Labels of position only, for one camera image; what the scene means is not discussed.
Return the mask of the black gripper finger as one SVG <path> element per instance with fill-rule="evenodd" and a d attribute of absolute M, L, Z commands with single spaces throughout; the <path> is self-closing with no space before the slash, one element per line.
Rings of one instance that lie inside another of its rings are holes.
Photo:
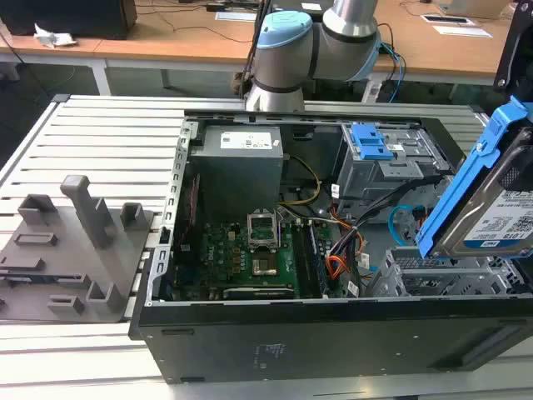
<path fill-rule="evenodd" d="M 516 138 L 516 146 L 505 159 L 498 183 L 502 188 L 532 188 L 532 130 L 525 128 Z"/>
<path fill-rule="evenodd" d="M 532 1 L 518 2 L 493 86 L 508 97 L 532 100 Z"/>

